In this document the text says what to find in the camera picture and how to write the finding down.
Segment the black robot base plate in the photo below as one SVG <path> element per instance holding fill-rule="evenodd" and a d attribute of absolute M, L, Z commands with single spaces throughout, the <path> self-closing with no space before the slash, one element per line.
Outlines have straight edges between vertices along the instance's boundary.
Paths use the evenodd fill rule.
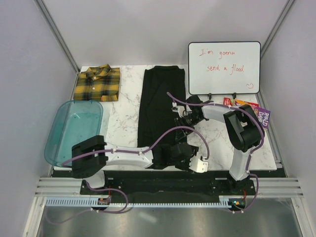
<path fill-rule="evenodd" d="M 234 181 L 228 171 L 192 173 L 185 171 L 105 171 L 105 188 L 92 191 L 82 181 L 82 195 L 111 195 L 116 201 L 218 201 L 220 196 L 252 196 L 250 178 Z M 123 191 L 127 198 L 116 190 Z"/>

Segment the black long sleeve shirt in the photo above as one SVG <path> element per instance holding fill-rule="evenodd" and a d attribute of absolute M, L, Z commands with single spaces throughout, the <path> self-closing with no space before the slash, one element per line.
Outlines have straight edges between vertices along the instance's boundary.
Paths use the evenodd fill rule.
<path fill-rule="evenodd" d="M 178 113 L 172 112 L 171 93 L 185 101 L 185 70 L 178 66 L 154 66 L 145 70 L 139 108 L 137 147 L 151 146 L 167 130 L 176 126 Z M 158 144 L 176 145 L 176 130 Z"/>

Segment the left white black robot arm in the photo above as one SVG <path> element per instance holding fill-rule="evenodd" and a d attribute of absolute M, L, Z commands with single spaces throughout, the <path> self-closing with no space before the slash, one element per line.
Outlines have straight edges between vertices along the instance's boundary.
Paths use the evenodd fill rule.
<path fill-rule="evenodd" d="M 97 194 L 108 190 L 108 181 L 101 169 L 105 166 L 133 166 L 140 169 L 163 170 L 174 166 L 180 170 L 189 170 L 190 159 L 197 155 L 199 148 L 186 142 L 176 145 L 157 144 L 149 147 L 120 147 L 104 141 L 102 135 L 96 135 L 72 147 L 71 175 L 75 179 L 84 179 Z"/>

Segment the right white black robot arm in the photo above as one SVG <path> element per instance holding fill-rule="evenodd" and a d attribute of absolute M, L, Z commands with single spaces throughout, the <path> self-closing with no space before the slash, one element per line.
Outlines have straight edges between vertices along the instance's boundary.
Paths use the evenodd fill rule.
<path fill-rule="evenodd" d="M 249 176 L 249 166 L 253 152 L 264 143 L 265 132 L 252 107 L 248 104 L 230 106 L 217 104 L 211 100 L 201 101 L 197 95 L 185 102 L 172 98 L 172 110 L 179 114 L 175 119 L 176 140 L 182 140 L 195 131 L 195 126 L 207 120 L 224 123 L 229 141 L 234 148 L 233 162 L 229 169 L 232 179 L 226 182 L 227 191 L 238 194 L 244 188 L 243 180 Z"/>

